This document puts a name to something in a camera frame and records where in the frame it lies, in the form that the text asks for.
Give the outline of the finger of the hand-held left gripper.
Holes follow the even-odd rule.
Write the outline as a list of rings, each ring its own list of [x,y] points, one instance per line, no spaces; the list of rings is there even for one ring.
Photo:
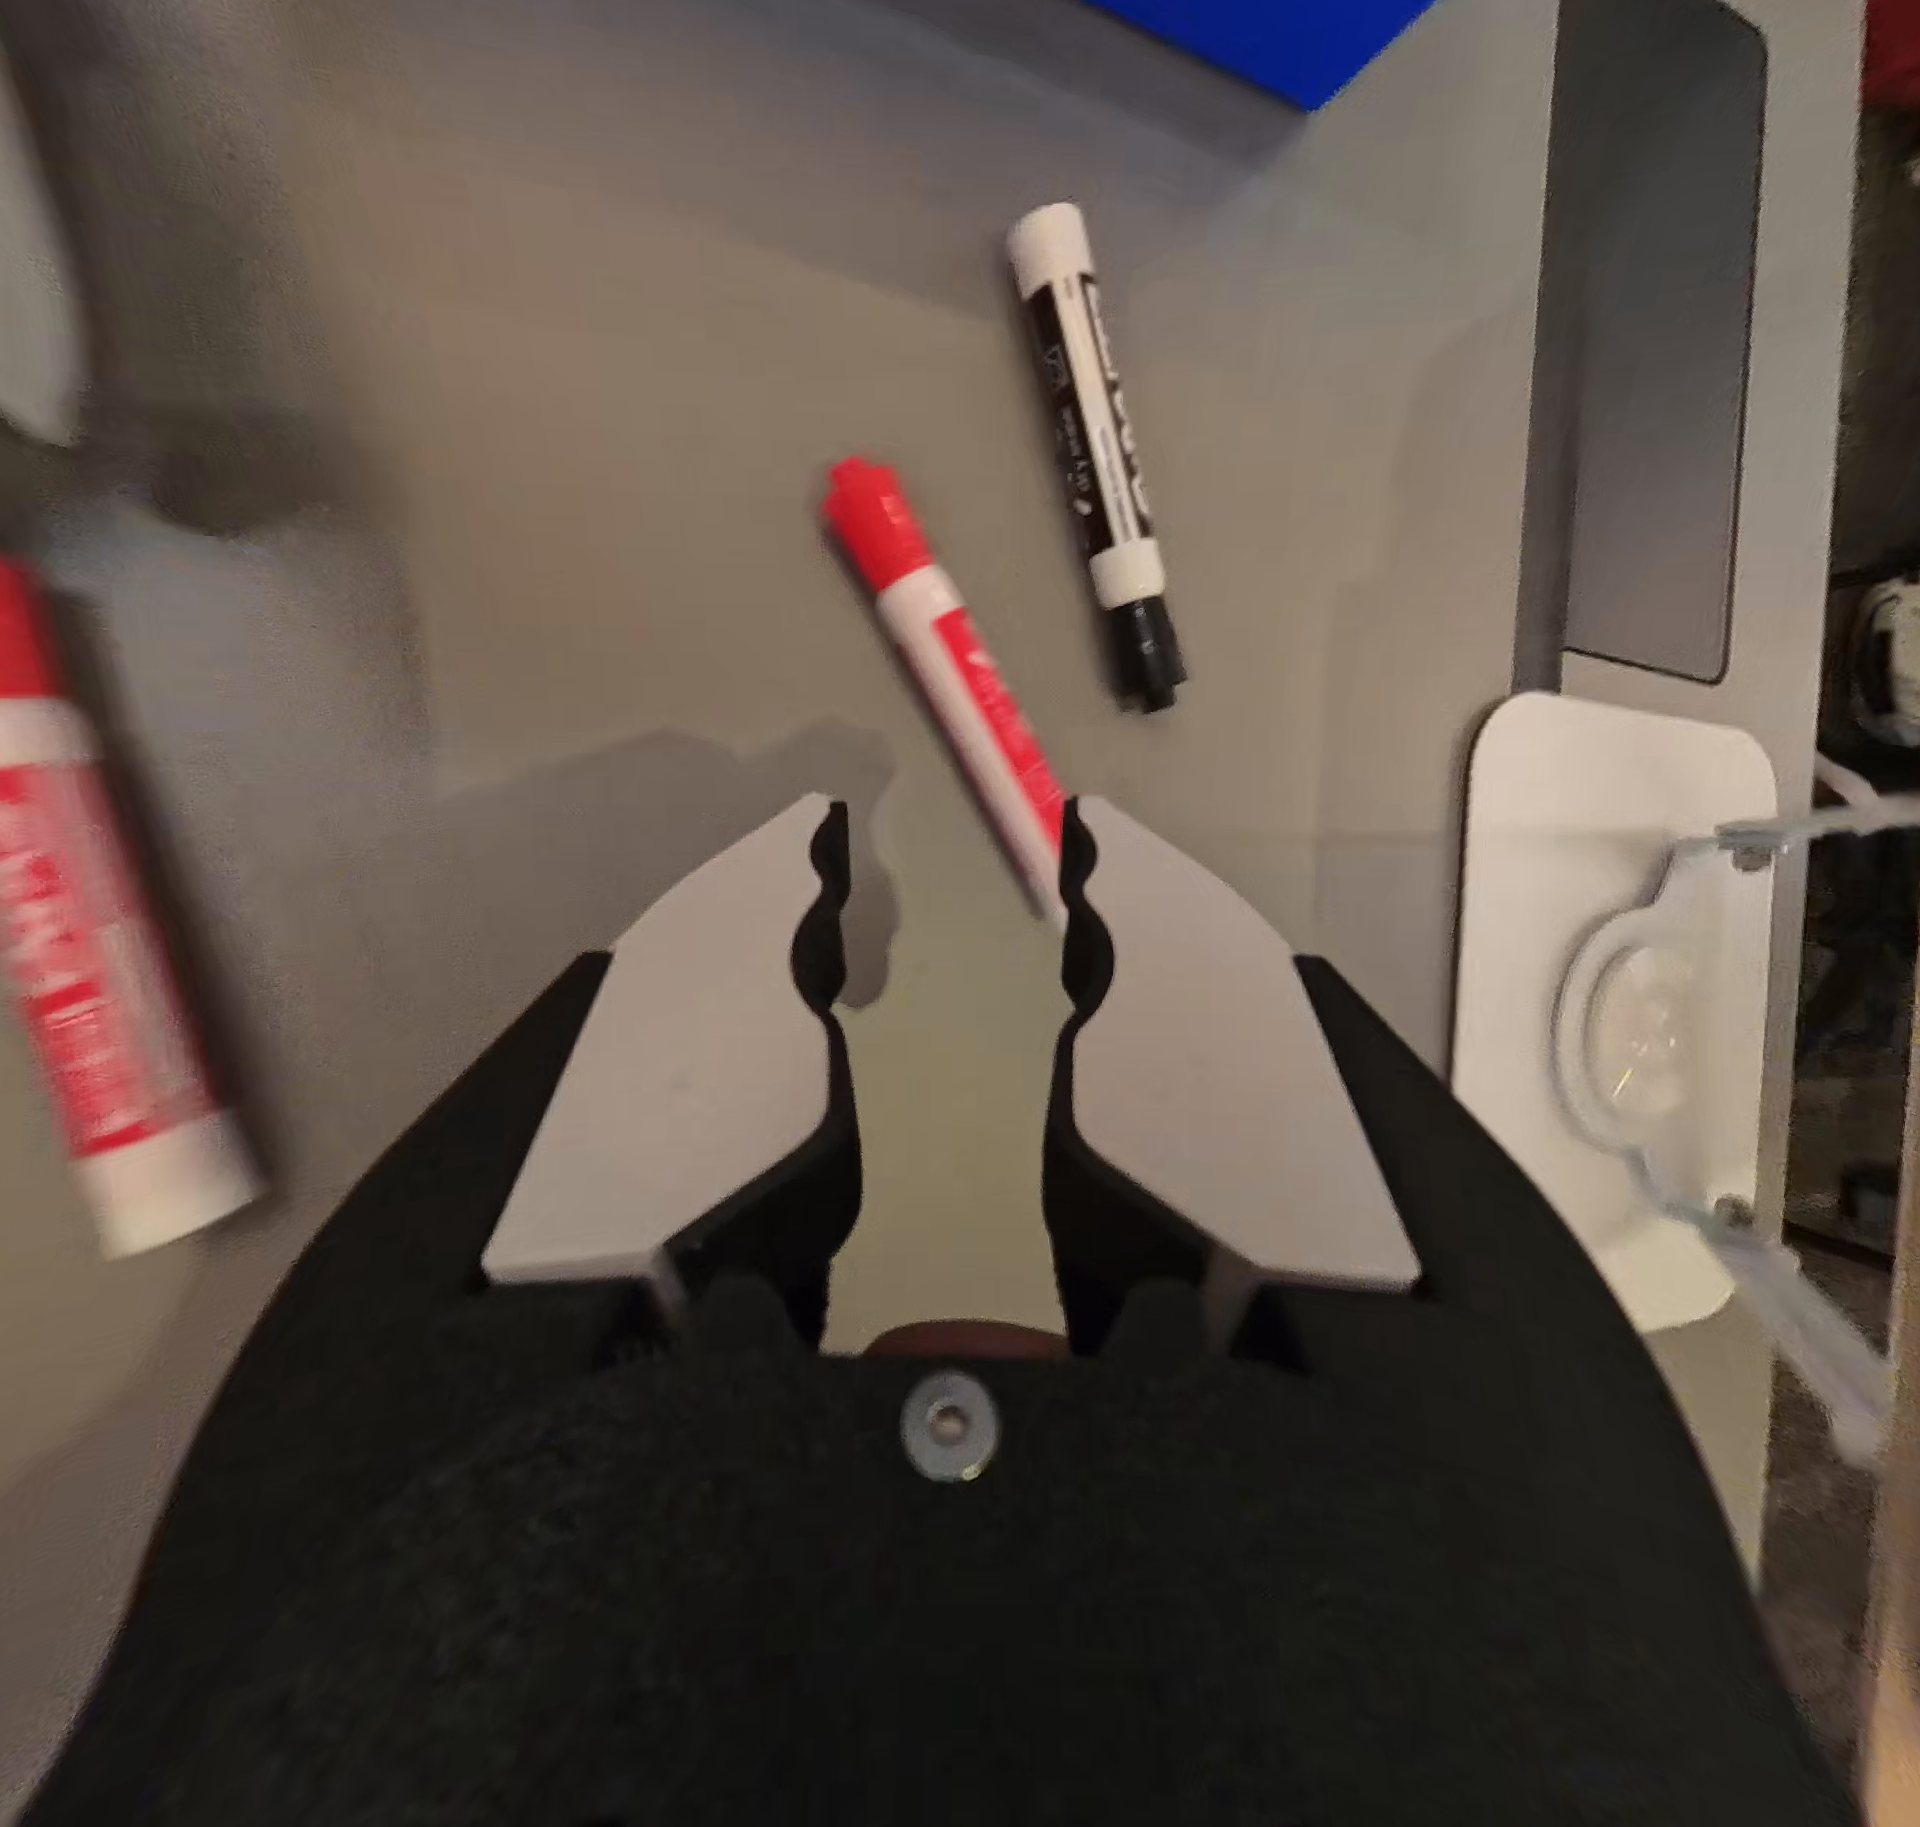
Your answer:
[[[84,313],[66,237],[13,63],[3,61],[3,413],[71,447],[84,393]]]

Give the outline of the red whiteboard marker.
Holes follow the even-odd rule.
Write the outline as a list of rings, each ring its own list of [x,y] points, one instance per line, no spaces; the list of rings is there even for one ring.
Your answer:
[[[968,603],[934,557],[900,477],[864,457],[843,459],[828,469],[823,513],[1029,899],[1049,923],[1064,927],[1067,791]]]
[[[4,983],[102,1253],[187,1239],[261,1195],[62,665],[41,583],[3,565]]]

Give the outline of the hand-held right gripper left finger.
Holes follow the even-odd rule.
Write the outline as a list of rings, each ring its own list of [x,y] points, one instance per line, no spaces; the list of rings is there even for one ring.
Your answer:
[[[804,793],[617,939],[482,1253],[493,1285],[825,1281],[862,1201],[835,1013],[849,831]]]

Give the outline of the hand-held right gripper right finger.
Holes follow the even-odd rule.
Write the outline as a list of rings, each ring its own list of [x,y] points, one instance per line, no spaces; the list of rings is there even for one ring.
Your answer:
[[[1410,1293],[1420,1255],[1276,927],[1098,795],[1069,805],[1061,887],[1042,1213],[1071,1337],[1155,1281],[1216,1351],[1271,1289]]]

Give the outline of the grey desk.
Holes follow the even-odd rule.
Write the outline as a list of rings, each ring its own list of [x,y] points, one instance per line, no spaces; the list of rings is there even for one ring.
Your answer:
[[[1067,0],[8,0],[114,357],[41,529],[269,1205],[4,1494],[23,1822],[1856,1822],[1650,1351],[1431,1057],[1530,637],[1563,0],[1299,111]],[[1113,687],[1069,201],[1187,661]],[[1423,1279],[1069,1335],[1044,919],[859,573],[1288,941]],[[493,1285],[617,939],[849,811],[819,1287]]]

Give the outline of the black whiteboard marker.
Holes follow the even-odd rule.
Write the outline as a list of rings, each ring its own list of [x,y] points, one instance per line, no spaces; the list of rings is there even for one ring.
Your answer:
[[[1006,233],[1111,681],[1123,703],[1161,713],[1177,705],[1188,667],[1090,247],[1086,217],[1069,201],[1030,209]]]

